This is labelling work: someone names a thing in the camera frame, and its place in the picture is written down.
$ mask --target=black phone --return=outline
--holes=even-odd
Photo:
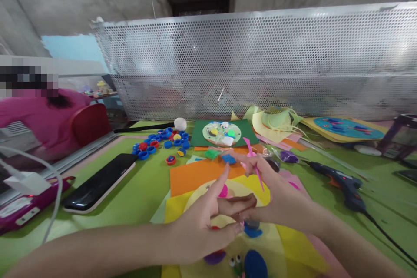
[[[77,214],[90,213],[135,166],[137,159],[136,154],[116,156],[61,202],[64,210]]]
[[[414,183],[417,183],[417,169],[406,169],[403,171],[394,172],[394,174],[400,175]]]

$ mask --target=orange paper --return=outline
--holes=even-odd
[[[283,143],[288,144],[289,146],[292,146],[293,148],[296,148],[298,151],[305,151],[307,150],[306,146],[303,146],[302,144],[299,144],[298,142],[294,142],[290,139],[285,138],[282,140]]]
[[[171,168],[169,171],[171,197],[194,191],[202,184],[217,179],[224,169],[225,163],[221,158],[217,158],[214,161],[206,159]],[[239,163],[230,165],[229,179],[244,174],[245,170]]]

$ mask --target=metal mesh panel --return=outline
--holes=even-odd
[[[93,28],[132,120],[222,119],[251,103],[367,120],[417,109],[417,3]]]

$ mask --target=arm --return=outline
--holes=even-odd
[[[246,175],[253,174],[256,165],[271,191],[271,201],[267,206],[249,208],[240,214],[242,219],[280,224],[319,237],[351,277],[407,277],[394,262],[347,224],[277,175],[263,157],[230,154],[246,164]]]
[[[111,226],[52,240],[23,258],[5,278],[114,277],[151,265],[191,264],[225,248],[243,231],[232,223],[211,230],[210,218],[236,217],[256,205],[254,195],[218,199],[228,169],[176,221],[165,225]]]

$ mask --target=blue wall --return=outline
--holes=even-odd
[[[93,34],[42,36],[43,45],[54,58],[99,61],[108,71],[99,44]]]

